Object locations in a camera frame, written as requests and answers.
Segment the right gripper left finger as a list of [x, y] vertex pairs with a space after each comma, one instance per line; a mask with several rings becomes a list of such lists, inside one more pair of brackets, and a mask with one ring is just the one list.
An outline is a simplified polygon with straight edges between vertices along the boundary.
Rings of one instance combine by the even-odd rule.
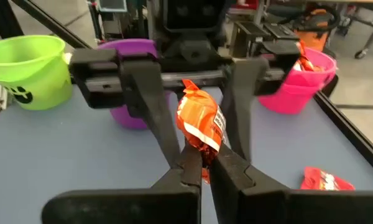
[[146, 189], [72, 190], [50, 199], [42, 224], [200, 224], [201, 153], [187, 144]]

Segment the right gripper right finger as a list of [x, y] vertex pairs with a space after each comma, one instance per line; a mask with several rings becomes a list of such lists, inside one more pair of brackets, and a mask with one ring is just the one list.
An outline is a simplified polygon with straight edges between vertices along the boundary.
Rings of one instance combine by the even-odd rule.
[[226, 145], [210, 185], [219, 224], [373, 224], [373, 191], [290, 189]]

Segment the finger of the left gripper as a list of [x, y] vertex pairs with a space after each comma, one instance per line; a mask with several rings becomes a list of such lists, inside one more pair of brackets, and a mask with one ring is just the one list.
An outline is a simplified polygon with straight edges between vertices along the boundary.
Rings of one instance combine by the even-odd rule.
[[257, 79], [265, 75], [268, 62], [263, 58], [235, 60], [227, 70], [221, 110], [231, 149], [250, 161], [251, 103]]
[[129, 114], [144, 120], [169, 166], [176, 167], [180, 146], [165, 97], [160, 65], [150, 60], [123, 62], [121, 86]]

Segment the orange candy packet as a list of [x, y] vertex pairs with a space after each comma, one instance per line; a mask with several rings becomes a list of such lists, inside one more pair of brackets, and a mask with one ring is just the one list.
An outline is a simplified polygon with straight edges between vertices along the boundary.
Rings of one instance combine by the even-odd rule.
[[209, 184], [209, 166], [225, 141], [226, 118], [216, 100], [189, 79], [182, 80], [185, 89], [176, 115], [177, 128], [187, 143], [197, 149], [203, 158], [202, 179]]
[[313, 65], [312, 62], [306, 56], [305, 44], [302, 40], [297, 43], [297, 47], [300, 51], [300, 57], [293, 66], [294, 70], [298, 71], [309, 71], [309, 72], [323, 72], [324, 68], [321, 66]]

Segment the red square candy packet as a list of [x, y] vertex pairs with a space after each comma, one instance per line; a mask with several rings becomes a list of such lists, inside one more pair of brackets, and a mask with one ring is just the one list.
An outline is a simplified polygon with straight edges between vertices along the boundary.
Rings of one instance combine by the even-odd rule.
[[355, 190], [353, 184], [316, 167], [305, 167], [303, 190]]

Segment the pink plastic basket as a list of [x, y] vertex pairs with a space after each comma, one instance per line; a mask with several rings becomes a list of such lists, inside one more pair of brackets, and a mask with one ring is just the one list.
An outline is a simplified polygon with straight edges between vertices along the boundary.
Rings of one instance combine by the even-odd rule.
[[334, 58], [308, 47], [304, 48], [304, 56], [315, 70], [304, 70], [297, 62], [276, 93], [258, 97], [262, 106], [280, 114], [298, 114], [335, 77], [337, 64]]

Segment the purple plastic basket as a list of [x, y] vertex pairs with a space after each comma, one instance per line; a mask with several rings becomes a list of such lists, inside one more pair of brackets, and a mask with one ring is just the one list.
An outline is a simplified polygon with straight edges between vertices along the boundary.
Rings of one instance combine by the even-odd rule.
[[[157, 58], [155, 42], [149, 39], [122, 39], [105, 42], [98, 46], [99, 49], [116, 49], [121, 55], [149, 53]], [[127, 129], [147, 129], [143, 119], [133, 118], [129, 115], [127, 106], [109, 110], [111, 116], [119, 125]]]

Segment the black equipment rack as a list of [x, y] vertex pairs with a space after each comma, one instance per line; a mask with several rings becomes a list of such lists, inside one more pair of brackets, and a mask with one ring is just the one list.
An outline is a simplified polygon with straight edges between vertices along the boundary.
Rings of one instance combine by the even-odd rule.
[[250, 57], [257, 55], [260, 44], [277, 41], [299, 42], [300, 38], [282, 24], [234, 21], [229, 53], [237, 58]]

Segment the small light screen device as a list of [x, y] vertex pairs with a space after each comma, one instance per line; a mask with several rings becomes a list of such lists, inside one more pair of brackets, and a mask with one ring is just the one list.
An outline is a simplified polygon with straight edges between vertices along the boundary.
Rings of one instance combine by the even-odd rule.
[[127, 12], [126, 0], [98, 0], [99, 10], [102, 12]]

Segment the orange object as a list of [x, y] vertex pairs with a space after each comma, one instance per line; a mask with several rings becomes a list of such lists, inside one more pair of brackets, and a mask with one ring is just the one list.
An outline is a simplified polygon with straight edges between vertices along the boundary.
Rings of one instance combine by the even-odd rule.
[[341, 20], [340, 13], [331, 6], [309, 6], [292, 23], [294, 33], [306, 47], [322, 52], [331, 31]]

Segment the green plastic basket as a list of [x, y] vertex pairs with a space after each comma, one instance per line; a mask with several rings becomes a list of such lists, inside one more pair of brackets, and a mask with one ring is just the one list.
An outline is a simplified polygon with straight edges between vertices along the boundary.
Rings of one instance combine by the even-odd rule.
[[71, 98], [65, 41], [51, 35], [0, 40], [0, 85], [26, 110], [47, 110]]

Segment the black frame strut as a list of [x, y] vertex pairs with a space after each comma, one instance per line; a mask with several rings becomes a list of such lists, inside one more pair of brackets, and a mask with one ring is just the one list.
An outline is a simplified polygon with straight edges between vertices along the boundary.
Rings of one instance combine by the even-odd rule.
[[[59, 36], [74, 48], [91, 48], [65, 25], [45, 12], [32, 0], [11, 0], [40, 24]], [[24, 35], [23, 30], [8, 0], [0, 0], [0, 36], [2, 39]]]

